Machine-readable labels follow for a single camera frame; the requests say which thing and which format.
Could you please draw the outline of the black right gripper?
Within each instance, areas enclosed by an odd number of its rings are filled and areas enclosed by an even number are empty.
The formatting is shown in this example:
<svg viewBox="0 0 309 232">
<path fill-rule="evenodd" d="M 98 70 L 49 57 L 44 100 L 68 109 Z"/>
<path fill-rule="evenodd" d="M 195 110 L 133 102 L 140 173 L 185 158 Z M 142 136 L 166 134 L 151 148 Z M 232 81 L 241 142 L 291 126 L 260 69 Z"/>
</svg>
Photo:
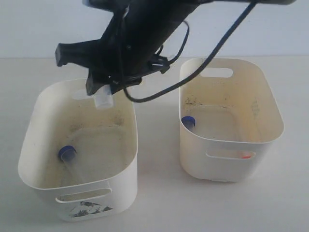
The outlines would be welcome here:
<svg viewBox="0 0 309 232">
<path fill-rule="evenodd" d="M 141 78 L 165 73 L 169 61 L 161 56 L 169 37 L 167 4 L 91 4 L 91 8 L 113 14 L 103 35 L 96 40 L 60 43 L 55 50 L 57 66 L 69 63 L 88 69 L 86 93 L 94 95 L 110 85 L 115 94 L 125 86 L 138 85 Z"/>
</svg>

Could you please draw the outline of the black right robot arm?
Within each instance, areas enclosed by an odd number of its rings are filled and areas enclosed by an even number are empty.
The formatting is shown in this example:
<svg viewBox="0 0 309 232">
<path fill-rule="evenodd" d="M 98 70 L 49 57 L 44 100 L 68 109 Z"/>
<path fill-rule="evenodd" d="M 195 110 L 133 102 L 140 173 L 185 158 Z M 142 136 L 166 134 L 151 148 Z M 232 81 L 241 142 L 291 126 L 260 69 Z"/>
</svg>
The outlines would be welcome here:
<svg viewBox="0 0 309 232">
<path fill-rule="evenodd" d="M 57 66 L 88 69 L 87 95 L 109 85 L 112 93 L 139 85 L 144 76 L 165 73 L 174 62 L 161 56 L 164 42 L 203 0 L 85 0 L 84 5 L 112 12 L 101 38 L 60 43 Z"/>
</svg>

